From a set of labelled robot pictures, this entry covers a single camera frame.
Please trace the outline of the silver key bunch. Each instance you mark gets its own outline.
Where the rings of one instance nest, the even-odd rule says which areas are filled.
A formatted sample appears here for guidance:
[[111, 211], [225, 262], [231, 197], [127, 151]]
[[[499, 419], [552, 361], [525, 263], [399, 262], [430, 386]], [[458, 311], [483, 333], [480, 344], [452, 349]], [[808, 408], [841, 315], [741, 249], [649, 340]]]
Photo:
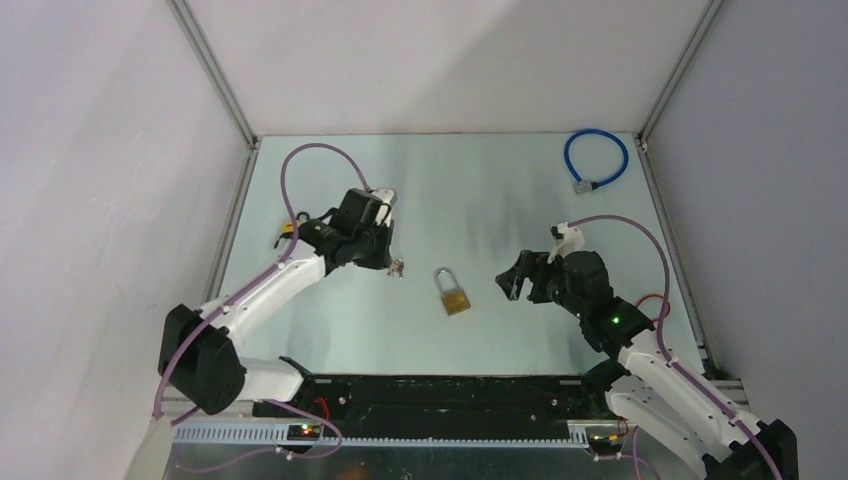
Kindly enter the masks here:
[[388, 270], [387, 275], [392, 278], [402, 279], [404, 276], [405, 269], [405, 260], [402, 257], [398, 257], [392, 260]]

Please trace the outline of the brass padlock silver shackle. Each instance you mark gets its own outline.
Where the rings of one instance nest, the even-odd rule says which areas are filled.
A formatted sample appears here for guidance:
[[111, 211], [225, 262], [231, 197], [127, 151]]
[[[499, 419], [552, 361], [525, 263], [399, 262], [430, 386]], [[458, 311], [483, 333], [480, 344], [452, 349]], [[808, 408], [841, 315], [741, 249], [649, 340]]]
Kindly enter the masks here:
[[441, 267], [434, 272], [439, 298], [448, 316], [471, 309], [470, 299], [452, 269]]

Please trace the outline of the yellow padlock black shackle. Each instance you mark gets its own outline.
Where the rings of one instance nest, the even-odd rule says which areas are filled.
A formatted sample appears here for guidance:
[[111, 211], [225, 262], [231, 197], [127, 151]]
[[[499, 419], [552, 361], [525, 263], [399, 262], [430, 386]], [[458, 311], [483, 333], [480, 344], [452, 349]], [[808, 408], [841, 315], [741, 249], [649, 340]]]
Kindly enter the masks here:
[[294, 235], [294, 230], [296, 227], [299, 227], [302, 223], [305, 223], [311, 218], [310, 214], [307, 212], [298, 212], [295, 215], [294, 221], [287, 221], [283, 224], [281, 228], [281, 232], [278, 236], [279, 240], [289, 240]]

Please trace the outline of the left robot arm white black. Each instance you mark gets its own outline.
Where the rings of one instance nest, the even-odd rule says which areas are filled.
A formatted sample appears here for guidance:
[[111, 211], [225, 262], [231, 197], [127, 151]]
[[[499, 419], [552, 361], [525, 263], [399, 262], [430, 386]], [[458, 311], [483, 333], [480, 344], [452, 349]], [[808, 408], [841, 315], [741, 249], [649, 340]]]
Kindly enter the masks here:
[[311, 412], [316, 390], [305, 370], [292, 360], [248, 358], [242, 348], [288, 301], [336, 269], [388, 269], [396, 201], [393, 189], [350, 189], [338, 207], [299, 223], [284, 252], [240, 289], [200, 307], [174, 307], [157, 365], [164, 385], [207, 415], [244, 400], [276, 400], [297, 417]]

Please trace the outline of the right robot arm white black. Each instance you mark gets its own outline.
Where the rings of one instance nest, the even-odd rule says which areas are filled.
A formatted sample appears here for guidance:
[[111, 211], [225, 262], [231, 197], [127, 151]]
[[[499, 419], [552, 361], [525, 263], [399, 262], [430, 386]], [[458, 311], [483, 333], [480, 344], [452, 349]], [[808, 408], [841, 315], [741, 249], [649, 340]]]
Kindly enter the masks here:
[[529, 301], [564, 308], [587, 343], [608, 355], [583, 377], [581, 402], [591, 416], [634, 422], [701, 479], [798, 478], [793, 430], [780, 420], [764, 423], [664, 352], [657, 325], [615, 295], [597, 253], [524, 250], [495, 282], [510, 301], [531, 282]]

